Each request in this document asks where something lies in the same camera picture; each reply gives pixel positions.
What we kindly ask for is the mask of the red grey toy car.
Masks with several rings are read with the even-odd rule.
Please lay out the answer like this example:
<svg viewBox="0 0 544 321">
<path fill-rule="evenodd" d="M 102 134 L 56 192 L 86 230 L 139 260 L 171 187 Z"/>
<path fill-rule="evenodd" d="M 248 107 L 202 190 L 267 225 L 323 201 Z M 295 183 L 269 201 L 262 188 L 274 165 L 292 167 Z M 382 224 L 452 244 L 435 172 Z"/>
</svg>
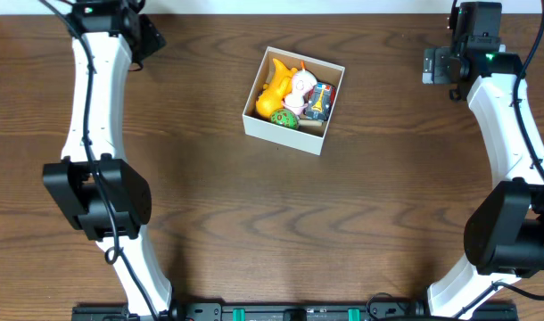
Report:
<svg viewBox="0 0 544 321">
<path fill-rule="evenodd" d="M 308 105 L 304 114 L 308 119 L 327 121 L 333 108 L 336 87 L 318 82 L 308 96 Z"/>
</svg>

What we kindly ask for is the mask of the white pink chicken toy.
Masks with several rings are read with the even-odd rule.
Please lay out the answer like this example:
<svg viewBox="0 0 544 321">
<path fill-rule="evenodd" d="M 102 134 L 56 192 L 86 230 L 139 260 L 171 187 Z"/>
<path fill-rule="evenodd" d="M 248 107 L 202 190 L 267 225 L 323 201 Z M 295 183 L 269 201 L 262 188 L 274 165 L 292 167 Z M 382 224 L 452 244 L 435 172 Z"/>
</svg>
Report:
<svg viewBox="0 0 544 321">
<path fill-rule="evenodd" d="M 315 88 L 317 79 L 301 62 L 301 69 L 293 75 L 291 84 L 292 90 L 285 96 L 283 106 L 300 116 L 308 106 L 306 95 Z"/>
</svg>

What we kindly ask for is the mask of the orange rubber dinosaur toy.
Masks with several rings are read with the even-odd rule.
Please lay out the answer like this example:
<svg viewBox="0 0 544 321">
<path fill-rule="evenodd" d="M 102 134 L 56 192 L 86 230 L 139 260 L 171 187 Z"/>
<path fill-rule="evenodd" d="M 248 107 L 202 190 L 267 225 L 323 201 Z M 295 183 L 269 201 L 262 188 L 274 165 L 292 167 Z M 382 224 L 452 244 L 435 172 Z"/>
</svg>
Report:
<svg viewBox="0 0 544 321">
<path fill-rule="evenodd" d="M 272 62 L 275 66 L 273 78 L 263 86 L 255 103 L 256 112 L 264 119 L 270 119 L 273 112 L 283 108 L 282 101 L 292 92 L 292 78 L 298 71 L 296 68 L 288 69 L 276 58 Z"/>
</svg>

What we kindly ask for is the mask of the white cardboard box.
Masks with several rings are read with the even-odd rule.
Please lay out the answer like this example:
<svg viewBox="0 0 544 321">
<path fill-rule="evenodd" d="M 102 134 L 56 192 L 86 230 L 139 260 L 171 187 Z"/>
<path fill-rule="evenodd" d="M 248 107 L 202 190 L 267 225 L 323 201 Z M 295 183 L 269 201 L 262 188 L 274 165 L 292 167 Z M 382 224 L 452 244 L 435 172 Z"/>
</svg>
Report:
<svg viewBox="0 0 544 321">
<path fill-rule="evenodd" d="M 269 120 L 264 120 L 256 112 L 258 96 L 264 91 L 264 85 L 269 84 L 274 77 L 275 59 L 278 59 L 288 70 L 292 68 L 300 69 L 301 62 L 303 62 L 306 69 L 320 82 L 335 85 L 334 104 L 328 120 L 320 126 L 301 126 L 298 129 L 290 129 L 275 125 Z M 320 155 L 326 133 L 330 127 L 331 118 L 334 115 L 334 108 L 344 73 L 345 68 L 341 65 L 269 46 L 260 62 L 256 78 L 243 108 L 245 134 L 303 152 Z"/>
</svg>

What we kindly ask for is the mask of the wooden pig rattle drum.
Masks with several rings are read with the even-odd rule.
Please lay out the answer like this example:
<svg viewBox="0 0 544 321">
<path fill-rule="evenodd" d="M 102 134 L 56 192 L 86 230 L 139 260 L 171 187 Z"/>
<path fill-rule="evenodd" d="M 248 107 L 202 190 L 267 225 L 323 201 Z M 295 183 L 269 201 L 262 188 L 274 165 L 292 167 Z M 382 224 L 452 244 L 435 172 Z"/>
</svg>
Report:
<svg viewBox="0 0 544 321">
<path fill-rule="evenodd" d="M 316 119 L 298 119 L 300 127 L 322 127 L 323 121 Z"/>
</svg>

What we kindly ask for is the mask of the green number ball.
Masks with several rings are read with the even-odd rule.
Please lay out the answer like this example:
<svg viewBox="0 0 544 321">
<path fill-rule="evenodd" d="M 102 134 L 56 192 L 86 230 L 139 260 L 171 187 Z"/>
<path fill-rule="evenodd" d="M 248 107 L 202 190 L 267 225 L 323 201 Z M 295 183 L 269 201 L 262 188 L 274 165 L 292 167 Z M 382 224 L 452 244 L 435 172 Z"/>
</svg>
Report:
<svg viewBox="0 0 544 321">
<path fill-rule="evenodd" d="M 286 108 L 274 111 L 270 115 L 270 122 L 290 129 L 298 129 L 300 126 L 299 117 L 294 112 Z"/>
</svg>

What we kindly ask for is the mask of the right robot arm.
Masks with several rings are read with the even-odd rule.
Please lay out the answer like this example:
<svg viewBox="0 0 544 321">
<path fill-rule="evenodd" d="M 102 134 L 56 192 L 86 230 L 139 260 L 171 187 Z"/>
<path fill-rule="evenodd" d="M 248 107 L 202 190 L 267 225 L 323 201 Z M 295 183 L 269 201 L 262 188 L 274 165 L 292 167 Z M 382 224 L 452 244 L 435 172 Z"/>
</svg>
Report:
<svg viewBox="0 0 544 321">
<path fill-rule="evenodd" d="M 514 53 L 448 47 L 424 52 L 423 82 L 454 83 L 486 147 L 492 190 L 464 231 L 464 254 L 426 290 L 433 317 L 468 320 L 501 288 L 544 271 L 544 144 Z"/>
</svg>

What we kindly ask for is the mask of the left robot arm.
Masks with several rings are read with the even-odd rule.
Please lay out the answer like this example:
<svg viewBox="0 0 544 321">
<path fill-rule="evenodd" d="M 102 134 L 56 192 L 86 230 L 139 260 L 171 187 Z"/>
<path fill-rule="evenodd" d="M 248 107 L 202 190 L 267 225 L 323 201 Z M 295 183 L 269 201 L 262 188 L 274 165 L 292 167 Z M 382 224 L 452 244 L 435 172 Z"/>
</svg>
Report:
<svg viewBox="0 0 544 321">
<path fill-rule="evenodd" d="M 128 73 L 165 40 L 143 14 L 145 0 L 74 1 L 58 19 L 72 38 L 75 86 L 70 127 L 59 161 L 43 184 L 70 225 L 103 251 L 128 303 L 75 308 L 75 320 L 171 320 L 172 286 L 161 271 L 147 225 L 152 196 L 127 161 L 123 143 Z"/>
</svg>

